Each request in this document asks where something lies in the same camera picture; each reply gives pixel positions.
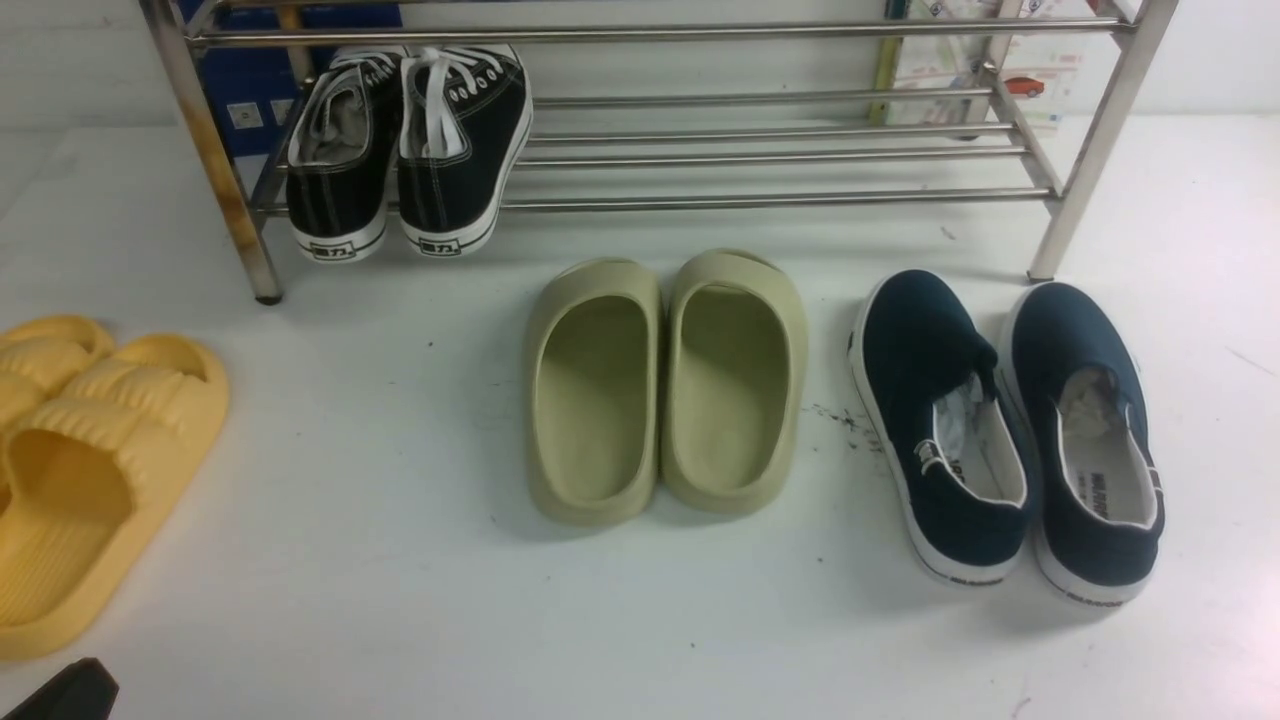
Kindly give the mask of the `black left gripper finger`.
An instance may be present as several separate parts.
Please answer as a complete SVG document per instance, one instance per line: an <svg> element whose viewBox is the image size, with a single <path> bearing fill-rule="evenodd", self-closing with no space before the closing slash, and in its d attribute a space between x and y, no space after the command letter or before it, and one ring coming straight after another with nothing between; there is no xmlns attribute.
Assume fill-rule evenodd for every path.
<svg viewBox="0 0 1280 720"><path fill-rule="evenodd" d="M67 665L3 719L109 719L119 691L99 659L84 657Z"/></svg>

